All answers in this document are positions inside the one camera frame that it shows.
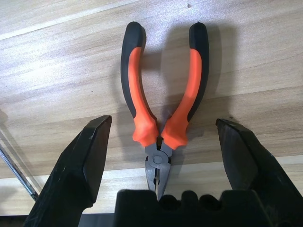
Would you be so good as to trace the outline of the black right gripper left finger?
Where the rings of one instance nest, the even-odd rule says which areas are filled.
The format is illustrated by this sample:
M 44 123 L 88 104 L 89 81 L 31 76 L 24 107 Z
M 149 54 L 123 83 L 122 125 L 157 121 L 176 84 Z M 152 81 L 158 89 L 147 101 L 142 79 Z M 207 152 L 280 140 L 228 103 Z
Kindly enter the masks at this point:
M 24 222 L 26 227 L 76 227 L 97 200 L 112 117 L 91 120 L 59 156 Z

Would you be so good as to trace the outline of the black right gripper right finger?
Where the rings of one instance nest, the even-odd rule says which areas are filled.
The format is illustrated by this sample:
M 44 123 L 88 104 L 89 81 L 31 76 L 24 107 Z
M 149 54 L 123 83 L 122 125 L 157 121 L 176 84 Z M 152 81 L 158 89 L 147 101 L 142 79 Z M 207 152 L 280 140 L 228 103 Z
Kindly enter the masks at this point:
M 234 190 L 252 190 L 274 226 L 303 225 L 303 197 L 277 159 L 243 125 L 216 120 L 223 165 Z

